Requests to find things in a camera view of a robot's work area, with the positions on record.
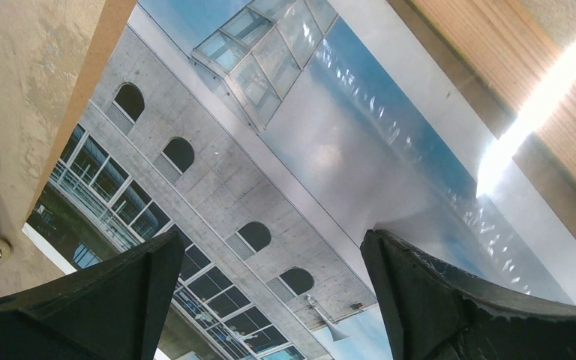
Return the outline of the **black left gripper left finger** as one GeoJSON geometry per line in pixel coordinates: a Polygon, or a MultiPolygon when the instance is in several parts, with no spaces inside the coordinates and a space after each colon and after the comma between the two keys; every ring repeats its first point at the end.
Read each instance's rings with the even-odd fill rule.
{"type": "Polygon", "coordinates": [[[0,298],[0,359],[153,359],[182,267],[178,234],[0,298]]]}

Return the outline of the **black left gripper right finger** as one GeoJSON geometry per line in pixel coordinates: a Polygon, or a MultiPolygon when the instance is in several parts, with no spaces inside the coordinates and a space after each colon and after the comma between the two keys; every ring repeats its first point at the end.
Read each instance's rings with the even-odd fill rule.
{"type": "Polygon", "coordinates": [[[576,306],[516,292],[385,230],[360,247],[395,359],[576,359],[576,306]]]}

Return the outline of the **building and sky photo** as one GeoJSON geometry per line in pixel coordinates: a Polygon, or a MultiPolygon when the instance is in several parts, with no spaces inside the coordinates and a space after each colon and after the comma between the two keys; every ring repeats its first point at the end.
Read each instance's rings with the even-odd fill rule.
{"type": "Polygon", "coordinates": [[[178,234],[157,359],[395,359],[368,230],[576,306],[514,160],[576,42],[494,136],[391,2],[138,1],[23,233],[66,274],[178,234]]]}

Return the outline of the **yellow wooden picture frame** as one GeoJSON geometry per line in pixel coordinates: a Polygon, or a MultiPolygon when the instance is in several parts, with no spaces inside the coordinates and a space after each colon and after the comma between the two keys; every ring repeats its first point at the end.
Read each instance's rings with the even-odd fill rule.
{"type": "MultiPolygon", "coordinates": [[[[576,1],[392,1],[494,136],[576,42],[576,1]]],[[[514,162],[576,239],[576,80],[514,162]]]]}

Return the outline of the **brown frame backing board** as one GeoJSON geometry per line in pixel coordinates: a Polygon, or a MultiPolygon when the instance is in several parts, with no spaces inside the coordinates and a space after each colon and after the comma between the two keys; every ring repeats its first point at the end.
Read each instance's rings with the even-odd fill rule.
{"type": "Polygon", "coordinates": [[[68,102],[60,112],[60,122],[53,127],[51,146],[40,174],[38,185],[31,198],[27,213],[41,195],[44,185],[50,179],[53,166],[66,145],[71,131],[75,128],[80,116],[84,113],[87,101],[93,95],[109,60],[112,51],[119,41],[120,35],[131,15],[135,1],[103,1],[100,14],[96,18],[94,31],[85,39],[82,61],[79,63],[76,79],[69,91],[68,102]]]}

